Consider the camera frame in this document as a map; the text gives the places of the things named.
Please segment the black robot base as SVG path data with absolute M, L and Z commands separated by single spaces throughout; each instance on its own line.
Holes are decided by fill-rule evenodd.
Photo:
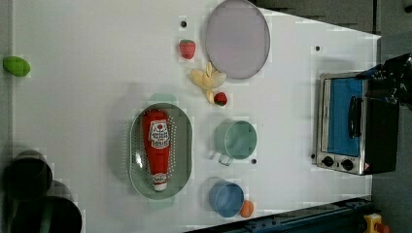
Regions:
M 53 178 L 46 158 L 26 150 L 2 173 L 10 233 L 82 233 L 83 217 L 67 185 Z

